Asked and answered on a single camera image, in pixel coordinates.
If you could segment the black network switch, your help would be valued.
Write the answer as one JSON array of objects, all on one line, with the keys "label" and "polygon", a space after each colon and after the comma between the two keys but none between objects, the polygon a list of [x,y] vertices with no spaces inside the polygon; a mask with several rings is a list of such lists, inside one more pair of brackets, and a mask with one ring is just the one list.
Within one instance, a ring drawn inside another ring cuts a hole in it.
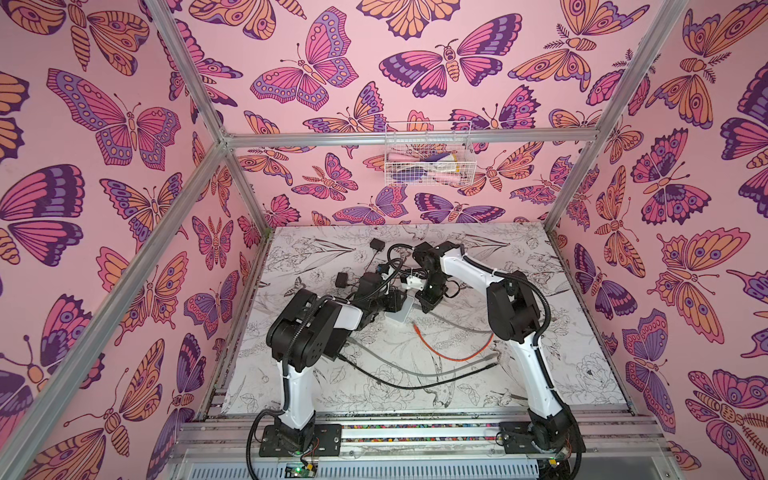
[{"label": "black network switch", "polygon": [[323,355],[330,360],[336,360],[341,353],[341,350],[347,343],[348,338],[351,335],[351,331],[347,329],[334,328],[329,336],[329,339],[324,347]]}]

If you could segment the white network switch box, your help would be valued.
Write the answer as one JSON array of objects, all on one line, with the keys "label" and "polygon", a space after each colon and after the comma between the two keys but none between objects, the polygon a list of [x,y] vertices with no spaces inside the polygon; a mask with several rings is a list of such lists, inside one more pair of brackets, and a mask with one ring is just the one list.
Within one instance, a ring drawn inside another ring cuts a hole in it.
[{"label": "white network switch box", "polygon": [[395,325],[404,326],[408,323],[408,316],[414,305],[414,297],[407,296],[403,302],[402,307],[396,312],[386,312],[385,318]]}]

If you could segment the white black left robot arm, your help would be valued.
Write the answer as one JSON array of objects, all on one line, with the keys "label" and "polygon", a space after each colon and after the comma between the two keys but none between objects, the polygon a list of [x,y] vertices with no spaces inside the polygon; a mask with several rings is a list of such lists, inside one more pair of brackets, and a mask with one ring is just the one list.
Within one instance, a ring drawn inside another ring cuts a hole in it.
[{"label": "white black left robot arm", "polygon": [[294,294],[266,336],[280,374],[281,405],[257,415],[273,419],[260,439],[262,455],[276,448],[301,455],[320,443],[312,393],[315,365],[323,356],[338,358],[353,332],[381,313],[401,312],[406,299],[404,290],[371,272],[349,298],[319,296],[306,288]]}]

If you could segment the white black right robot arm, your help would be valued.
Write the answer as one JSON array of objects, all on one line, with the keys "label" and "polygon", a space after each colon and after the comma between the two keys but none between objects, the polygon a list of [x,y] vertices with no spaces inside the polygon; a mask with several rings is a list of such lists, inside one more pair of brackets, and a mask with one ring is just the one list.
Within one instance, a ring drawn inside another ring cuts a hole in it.
[{"label": "white black right robot arm", "polygon": [[450,280],[485,295],[491,332],[508,344],[523,376],[530,419],[527,436],[542,453],[555,455],[568,447],[573,458],[568,477],[575,479],[582,466],[583,436],[571,407],[555,387],[541,348],[552,321],[544,293],[525,274],[485,265],[460,244],[423,242],[414,247],[412,258],[426,272],[426,282],[416,294],[424,312],[440,303]]}]

